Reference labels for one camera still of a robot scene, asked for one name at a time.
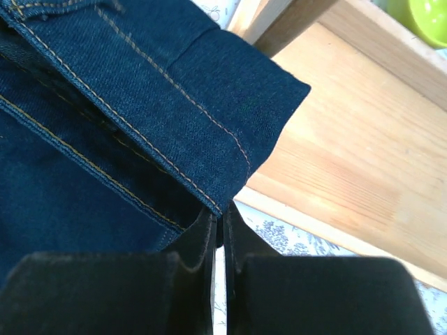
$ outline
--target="yellow stitching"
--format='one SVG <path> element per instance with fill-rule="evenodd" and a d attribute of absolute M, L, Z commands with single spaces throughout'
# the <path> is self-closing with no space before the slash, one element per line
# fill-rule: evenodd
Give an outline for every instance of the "yellow stitching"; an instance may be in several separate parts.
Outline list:
<path fill-rule="evenodd" d="M 10 59 L 8 59 L 6 56 L 4 56 L 3 54 L 0 54 L 0 56 L 2 56 L 4 59 L 6 59 L 7 61 L 11 61 Z M 23 68 L 17 66 L 17 68 L 19 68 L 21 71 L 25 72 L 26 74 L 30 74 L 28 73 L 26 70 L 24 70 Z M 85 117 L 87 120 L 89 120 L 90 122 L 94 123 L 94 121 L 88 117 L 85 113 L 81 112 L 78 108 L 76 108 L 75 104 L 72 103 L 71 101 L 65 99 L 63 96 L 61 96 L 60 94 L 58 94 L 53 88 L 49 87 L 48 85 L 46 85 L 46 83 L 41 82 L 38 78 L 33 77 L 35 80 L 37 80 L 38 82 L 40 82 L 40 84 L 44 87 L 47 87 L 48 89 L 51 89 L 53 91 L 54 94 L 56 94 L 58 97 L 60 97 L 60 99 L 62 99 L 63 101 L 65 101 L 66 103 L 68 103 L 71 107 L 73 107 L 76 111 L 78 111 L 79 114 L 81 114 L 83 117 Z M 116 137 L 115 134 L 112 134 L 112 137 L 114 139 L 116 139 L 116 141 L 118 143 L 120 143 L 121 145 L 125 146 L 126 148 L 128 148 L 129 150 L 131 150 L 135 155 L 141 157 L 142 159 L 144 159 L 145 161 L 147 161 L 149 164 L 153 165 L 158 171 L 164 173 L 164 174 L 168 174 L 165 170 L 162 170 L 155 162 L 150 161 L 149 159 L 147 159 L 146 157 L 144 157 L 142 154 L 139 154 L 138 152 L 136 152 L 135 150 L 133 150 L 130 146 L 128 146 L 127 144 L 124 144 L 121 140 L 118 139 L 118 137 Z"/>
<path fill-rule="evenodd" d="M 15 0 L 11 0 L 11 3 L 14 5 L 15 8 L 17 8 L 17 12 L 19 12 L 20 16 L 23 17 L 23 12 L 20 10 L 20 7 L 17 6 L 17 2 L 15 2 Z"/>
<path fill-rule="evenodd" d="M 64 67 L 64 68 L 66 68 L 68 71 L 69 71 L 69 73 L 78 81 L 78 82 L 80 82 L 81 84 L 83 84 L 84 86 L 85 86 L 85 88 L 86 89 L 88 89 L 98 100 L 100 100 L 108 109 L 109 109 L 109 111 L 111 111 L 113 114 L 115 114 L 117 117 L 119 117 L 130 129 L 132 129 L 135 133 L 137 133 L 156 153 L 158 153 L 161 157 L 163 157 L 163 159 L 169 164 L 169 165 L 171 165 L 182 177 L 184 177 L 189 183 L 191 183 L 191 185 L 197 190 L 197 191 L 199 191 L 200 193 L 202 193 L 203 194 L 203 196 L 205 197 L 205 198 L 207 198 L 215 207 L 216 207 L 216 209 L 218 210 L 218 212 L 220 213 L 220 214 L 222 214 L 222 210 L 220 209 L 220 207 L 217 205 L 217 203 L 212 199 L 212 198 L 210 198 L 209 197 L 209 195 L 207 195 L 205 192 L 203 192 L 197 185 L 196 185 L 196 183 L 194 183 L 190 178 L 188 178 L 183 172 L 181 172 L 180 170 L 179 170 L 179 168 L 177 167 L 177 166 L 175 166 L 175 164 L 173 163 L 173 162 L 171 162 L 165 155 L 163 155 L 162 153 L 161 153 L 161 151 L 160 150 L 158 150 L 156 147 L 154 147 L 154 145 L 151 143 L 151 142 L 149 142 L 149 140 L 147 140 L 147 138 L 142 134 L 142 133 L 140 133 L 140 131 L 138 131 L 137 129 L 135 129 L 125 118 L 123 118 L 121 115 L 119 115 L 118 114 L 118 112 L 117 111 L 115 111 L 114 109 L 112 109 L 112 107 L 110 107 L 110 105 L 108 104 L 108 103 L 106 103 L 105 101 L 104 101 L 104 99 L 102 99 L 95 91 L 93 91 L 91 88 L 90 88 L 90 86 L 89 85 L 87 85 L 85 82 L 83 82 L 82 81 L 82 79 L 80 79 L 72 70 L 71 70 L 71 68 L 68 66 L 68 65 L 66 65 L 65 63 L 64 63 L 64 61 L 62 61 L 62 59 L 59 57 L 59 56 L 57 56 L 57 54 L 53 51 L 53 50 L 51 50 L 50 49 L 50 47 L 48 46 L 48 45 L 46 45 L 35 33 L 34 33 L 34 31 L 32 31 L 30 28 L 28 28 L 24 23 L 22 23 L 22 22 L 19 22 L 27 31 L 29 31 L 35 38 L 36 38 L 36 40 L 38 40 L 39 41 L 39 43 L 40 44 L 42 44 L 43 45 L 43 47 L 45 48 L 45 49 L 47 49 L 58 61 L 59 61 L 59 63 Z"/>
<path fill-rule="evenodd" d="M 2 96 L 0 94 L 0 99 L 3 100 L 5 103 L 9 104 L 11 107 L 13 107 L 15 110 L 17 110 L 18 112 L 20 112 L 21 114 L 23 114 L 29 121 L 33 122 L 34 124 L 36 124 L 40 129 L 44 130 L 45 132 L 47 132 L 51 137 L 53 137 L 56 141 L 60 142 L 62 145 L 64 145 L 65 147 L 69 148 L 75 155 L 79 156 L 80 158 L 82 158 L 86 163 L 90 164 L 90 166 L 92 166 L 96 171 L 98 171 L 100 174 L 102 174 L 104 177 L 106 177 L 107 179 L 109 179 L 112 183 L 114 183 L 116 186 L 118 186 L 120 189 L 122 189 L 124 192 L 126 192 L 128 195 L 130 195 L 133 199 L 139 201 L 139 203 L 144 206 L 149 208 L 151 211 L 153 211 L 155 214 L 157 214 L 158 216 L 160 216 L 161 218 L 165 219 L 167 222 L 172 223 L 173 225 L 177 226 L 178 228 L 180 228 L 181 230 L 185 230 L 185 228 L 180 227 L 176 222 L 170 220 L 169 218 L 165 217 L 162 213 L 159 213 L 158 211 L 156 211 L 155 209 L 153 209 L 152 207 L 150 207 L 148 204 L 146 204 L 145 202 L 143 202 L 140 198 L 138 198 L 135 194 L 133 194 L 132 192 L 130 192 L 127 188 L 125 188 L 124 186 L 122 186 L 118 181 L 114 180 L 111 176 L 109 176 L 107 173 L 105 173 L 104 171 L 102 171 L 102 169 L 95 165 L 93 162 L 89 161 L 89 159 L 85 156 L 83 156 L 78 150 L 76 150 L 75 148 L 73 148 L 71 145 L 69 145 L 68 143 L 64 142 L 61 138 L 57 137 L 57 135 L 55 135 L 54 133 L 51 132 L 50 129 L 46 128 L 44 125 L 40 124 L 37 120 L 35 120 L 33 117 L 31 117 L 30 115 L 28 115 L 24 110 L 20 109 L 18 106 L 14 105 L 12 102 L 10 102 L 8 99 L 6 99 L 4 96 Z"/>
<path fill-rule="evenodd" d="M 149 57 L 145 52 L 141 51 L 141 49 L 135 44 L 135 42 L 133 42 L 133 40 L 130 37 L 128 37 L 126 34 L 124 34 L 121 30 L 119 30 L 118 26 L 101 9 L 99 9 L 97 6 L 95 6 L 95 10 L 98 13 L 98 15 L 100 17 L 102 17 L 104 19 L 104 21 L 106 21 L 113 28 L 113 30 L 115 30 L 115 32 L 118 34 L 118 36 L 123 38 L 124 41 L 126 41 L 126 43 L 129 44 L 132 47 L 132 49 L 134 49 L 136 51 L 137 54 L 139 54 L 141 57 L 143 57 L 145 60 L 147 60 L 155 69 L 157 69 L 167 79 L 167 81 L 169 81 L 169 83 L 171 83 L 178 91 L 180 91 L 180 93 L 182 93 L 182 95 L 190 103 L 192 103 L 199 110 L 201 110 L 208 117 L 208 119 L 211 120 L 211 122 L 213 124 L 215 124 L 220 129 L 225 131 L 227 134 L 229 134 L 234 139 L 234 141 L 236 141 L 236 144 L 239 147 L 239 150 L 242 153 L 242 155 L 244 155 L 245 161 L 247 162 L 247 165 L 248 165 L 248 168 L 249 168 L 248 171 L 247 171 L 247 179 L 248 179 L 249 178 L 249 173 L 250 173 L 250 170 L 251 170 L 251 164 L 250 164 L 249 158 L 247 156 L 247 153 L 242 148 L 242 145 L 240 144 L 240 142 L 236 138 L 236 136 L 232 132 L 230 132 L 227 128 L 222 126 L 219 122 L 217 122 L 215 119 L 213 119 L 213 117 L 208 113 L 208 111 L 205 108 L 203 108 L 201 105 L 199 105 L 197 102 L 195 102 L 195 100 L 192 99 L 188 95 L 188 93 L 185 92 L 185 90 L 183 90 L 183 88 L 181 88 L 178 84 L 176 84 L 174 82 L 174 80 L 166 72 L 164 72 L 163 69 L 157 63 L 155 63 L 155 61 L 151 57 Z"/>
<path fill-rule="evenodd" d="M 11 1 L 14 4 L 14 8 L 16 8 L 18 11 L 20 11 L 20 9 L 37 7 L 37 6 L 51 7 L 51 8 L 64 8 L 64 7 L 74 5 L 75 3 L 83 2 L 85 0 L 70 0 L 67 2 L 63 2 L 63 3 L 35 2 L 35 3 L 27 3 L 26 5 L 20 5 L 20 6 L 18 6 L 13 0 L 11 0 Z"/>

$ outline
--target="dark blue jeans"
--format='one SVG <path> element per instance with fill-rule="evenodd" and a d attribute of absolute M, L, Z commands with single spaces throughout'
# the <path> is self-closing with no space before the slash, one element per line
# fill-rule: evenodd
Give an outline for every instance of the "dark blue jeans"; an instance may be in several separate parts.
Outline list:
<path fill-rule="evenodd" d="M 0 4 L 0 285 L 221 215 L 309 93 L 187 0 Z"/>

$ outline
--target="green bowl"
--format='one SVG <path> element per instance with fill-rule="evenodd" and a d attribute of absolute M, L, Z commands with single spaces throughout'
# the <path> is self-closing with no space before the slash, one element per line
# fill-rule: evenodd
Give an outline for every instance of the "green bowl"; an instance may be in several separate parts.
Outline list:
<path fill-rule="evenodd" d="M 447 0 L 388 0 L 386 11 L 433 48 L 447 47 Z"/>

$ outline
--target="green cup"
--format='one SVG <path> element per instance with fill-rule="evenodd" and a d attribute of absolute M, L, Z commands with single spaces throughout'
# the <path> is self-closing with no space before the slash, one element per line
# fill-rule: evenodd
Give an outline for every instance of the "green cup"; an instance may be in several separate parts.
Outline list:
<path fill-rule="evenodd" d="M 386 11 L 434 49 L 447 47 L 447 0 L 388 0 Z"/>

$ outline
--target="floral tablecloth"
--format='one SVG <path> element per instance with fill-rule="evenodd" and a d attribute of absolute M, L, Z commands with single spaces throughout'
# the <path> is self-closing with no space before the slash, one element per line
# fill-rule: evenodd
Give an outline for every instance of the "floral tablecloth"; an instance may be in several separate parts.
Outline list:
<path fill-rule="evenodd" d="M 193 0 L 222 28 L 226 28 L 239 0 Z M 284 255 L 354 255 L 324 239 L 295 228 L 243 204 L 237 204 L 247 225 Z M 447 335 L 447 293 L 416 282 L 436 335 Z M 214 333 L 226 334 L 225 259 L 217 251 Z"/>

